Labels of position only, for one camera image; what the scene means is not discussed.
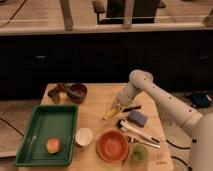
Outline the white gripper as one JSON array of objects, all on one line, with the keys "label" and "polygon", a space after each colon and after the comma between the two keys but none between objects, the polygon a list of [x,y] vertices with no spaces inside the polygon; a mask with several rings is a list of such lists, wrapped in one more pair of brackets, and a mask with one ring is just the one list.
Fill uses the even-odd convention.
[{"label": "white gripper", "polygon": [[[116,95],[116,101],[122,106],[130,105],[134,98],[138,95],[139,91],[130,83],[127,83]],[[122,110],[122,112],[129,112],[131,110],[140,109],[141,105],[128,107]]]}]

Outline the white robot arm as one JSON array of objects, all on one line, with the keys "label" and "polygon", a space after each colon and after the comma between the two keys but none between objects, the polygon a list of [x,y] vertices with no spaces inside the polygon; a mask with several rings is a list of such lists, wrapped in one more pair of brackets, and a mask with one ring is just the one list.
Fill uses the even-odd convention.
[{"label": "white robot arm", "polygon": [[191,138],[188,171],[213,171],[213,113],[202,114],[153,83],[151,73],[133,70],[128,83],[117,93],[121,106],[130,105],[141,92],[164,107]]}]

